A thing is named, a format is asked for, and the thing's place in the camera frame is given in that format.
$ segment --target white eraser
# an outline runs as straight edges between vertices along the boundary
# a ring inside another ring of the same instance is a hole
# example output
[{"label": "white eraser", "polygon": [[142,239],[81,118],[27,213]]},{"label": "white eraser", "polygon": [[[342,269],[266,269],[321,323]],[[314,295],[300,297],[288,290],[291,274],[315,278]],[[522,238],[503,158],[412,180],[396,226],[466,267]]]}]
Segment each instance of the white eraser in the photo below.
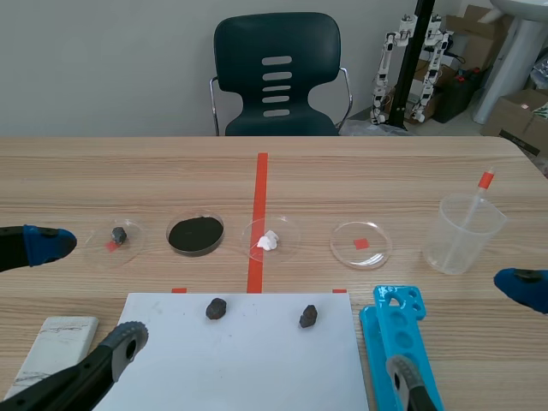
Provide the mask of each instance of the white eraser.
[{"label": "white eraser", "polygon": [[47,318],[4,400],[82,361],[97,324],[94,317]]}]

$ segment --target plastic measuring cup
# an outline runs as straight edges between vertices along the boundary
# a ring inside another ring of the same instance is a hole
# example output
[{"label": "plastic measuring cup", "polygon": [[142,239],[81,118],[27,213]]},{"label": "plastic measuring cup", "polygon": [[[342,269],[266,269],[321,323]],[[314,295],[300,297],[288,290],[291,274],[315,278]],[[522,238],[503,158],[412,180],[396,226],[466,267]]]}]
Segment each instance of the plastic measuring cup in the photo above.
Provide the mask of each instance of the plastic measuring cup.
[{"label": "plastic measuring cup", "polygon": [[505,223],[506,217],[489,201],[477,195],[450,194],[439,203],[438,220],[422,253],[435,270],[462,274]]}]

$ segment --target black metal pole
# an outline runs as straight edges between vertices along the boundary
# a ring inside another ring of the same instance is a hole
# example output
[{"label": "black metal pole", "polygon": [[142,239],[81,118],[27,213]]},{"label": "black metal pole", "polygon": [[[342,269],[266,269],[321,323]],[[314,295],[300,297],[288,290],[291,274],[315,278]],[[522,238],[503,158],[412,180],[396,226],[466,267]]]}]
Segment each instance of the black metal pole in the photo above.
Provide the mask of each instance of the black metal pole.
[{"label": "black metal pole", "polygon": [[425,42],[426,30],[428,30],[435,2],[436,0],[418,0],[417,2],[414,11],[417,16],[417,25],[414,29],[413,38],[409,40],[409,44],[405,48],[402,68],[394,91],[394,102],[388,117],[388,124],[391,126],[403,128],[403,116],[409,98],[409,90],[411,90],[413,84],[414,72],[419,62],[422,45]]}]

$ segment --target black soil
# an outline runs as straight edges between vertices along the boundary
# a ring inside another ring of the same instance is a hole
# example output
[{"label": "black soil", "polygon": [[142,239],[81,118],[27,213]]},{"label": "black soil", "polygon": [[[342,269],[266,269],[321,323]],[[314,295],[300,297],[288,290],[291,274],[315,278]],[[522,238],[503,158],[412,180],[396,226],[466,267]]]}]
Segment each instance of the black soil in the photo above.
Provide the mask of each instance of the black soil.
[{"label": "black soil", "polygon": [[318,311],[315,306],[308,306],[301,315],[299,324],[302,328],[312,327],[316,324],[316,318],[318,317]]},{"label": "black soil", "polygon": [[205,309],[205,315],[208,319],[220,319],[224,314],[226,314],[226,301],[220,298],[214,298]]},{"label": "black soil", "polygon": [[223,225],[214,217],[197,217],[180,221],[171,229],[170,245],[185,253],[208,250],[223,236]]}]

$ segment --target white block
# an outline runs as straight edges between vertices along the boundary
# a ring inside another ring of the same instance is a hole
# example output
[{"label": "white block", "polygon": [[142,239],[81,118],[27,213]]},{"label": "white block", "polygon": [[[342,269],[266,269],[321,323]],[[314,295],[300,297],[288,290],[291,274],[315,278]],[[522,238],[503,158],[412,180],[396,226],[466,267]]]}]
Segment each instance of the white block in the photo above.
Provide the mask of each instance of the white block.
[{"label": "white block", "polygon": [[[213,298],[227,302],[216,321]],[[309,304],[318,320],[302,329]],[[131,294],[126,321],[148,343],[95,411],[368,410],[346,294]]]},{"label": "white block", "polygon": [[83,360],[97,324],[94,317],[49,317],[4,399]]}]

